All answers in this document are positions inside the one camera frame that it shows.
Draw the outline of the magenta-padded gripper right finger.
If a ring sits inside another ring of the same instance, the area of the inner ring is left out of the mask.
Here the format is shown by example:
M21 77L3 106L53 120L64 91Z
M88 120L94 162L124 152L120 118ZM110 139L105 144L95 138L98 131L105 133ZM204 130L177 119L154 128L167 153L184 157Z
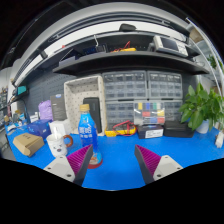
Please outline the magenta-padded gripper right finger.
M169 155L159 156L140 145L135 146L134 154L145 184L150 184L182 169L182 166Z

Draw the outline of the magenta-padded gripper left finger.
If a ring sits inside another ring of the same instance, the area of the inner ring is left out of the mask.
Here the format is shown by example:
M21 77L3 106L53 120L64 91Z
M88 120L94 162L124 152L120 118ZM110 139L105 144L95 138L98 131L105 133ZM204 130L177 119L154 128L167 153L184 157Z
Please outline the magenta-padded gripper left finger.
M81 186L85 179L93 146L85 146L69 156L56 157L44 170Z

